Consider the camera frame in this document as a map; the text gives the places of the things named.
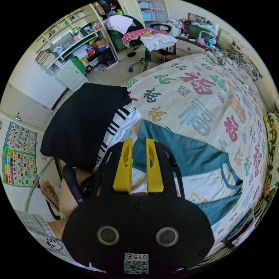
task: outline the red box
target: red box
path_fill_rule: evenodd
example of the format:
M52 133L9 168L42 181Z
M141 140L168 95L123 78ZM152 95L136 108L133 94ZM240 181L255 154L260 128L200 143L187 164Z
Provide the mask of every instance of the red box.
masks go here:
M95 49L92 49L92 50L88 51L88 55L89 55L89 56L92 56L92 55L94 55L94 54L95 54Z

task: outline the baseboard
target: baseboard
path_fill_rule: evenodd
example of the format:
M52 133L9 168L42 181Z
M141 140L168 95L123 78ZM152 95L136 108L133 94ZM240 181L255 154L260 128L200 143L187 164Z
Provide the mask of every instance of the baseboard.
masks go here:
M61 101L61 99L64 97L64 95L69 91L69 88L67 87L63 93L60 95L60 97L57 99L57 101L55 102L55 104L53 105L53 107L51 108L52 110L54 110L56 108L56 106L58 105L58 103Z

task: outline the qr code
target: qr code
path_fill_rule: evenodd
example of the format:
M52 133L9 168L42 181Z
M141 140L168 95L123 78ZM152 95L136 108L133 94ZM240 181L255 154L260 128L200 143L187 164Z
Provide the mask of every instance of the qr code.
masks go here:
M148 254L125 253L124 273L127 274L148 274Z

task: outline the black and white striped fabric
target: black and white striped fabric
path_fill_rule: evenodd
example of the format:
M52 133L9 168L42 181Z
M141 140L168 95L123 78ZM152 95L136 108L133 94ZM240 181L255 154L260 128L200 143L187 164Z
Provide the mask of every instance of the black and white striped fabric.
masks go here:
M107 148L108 148L110 142L112 141L113 137L117 133L118 129L123 125L123 123L125 122L128 115L132 111L135 111L135 110L136 110L136 107L131 106L131 105L127 105L127 106L117 110L117 112L115 113L113 120L112 120L111 124L109 125L107 132L105 134L103 143L102 143L99 153L97 155L96 165L104 157L104 155L107 151Z

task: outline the door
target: door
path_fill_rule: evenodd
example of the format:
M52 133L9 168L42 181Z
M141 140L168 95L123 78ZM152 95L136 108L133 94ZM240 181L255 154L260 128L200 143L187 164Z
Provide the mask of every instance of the door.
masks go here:
M68 60L61 66L55 75L73 92L79 89L85 82L88 82L88 79L71 60Z
M44 131L52 118L52 110L27 97L8 82L0 103L0 113L17 123Z
M169 19L165 0L150 0L150 5L153 6L152 11L155 13L157 23L163 23Z
M142 11L137 0L118 0L119 5L125 15L129 15L137 19L145 28Z

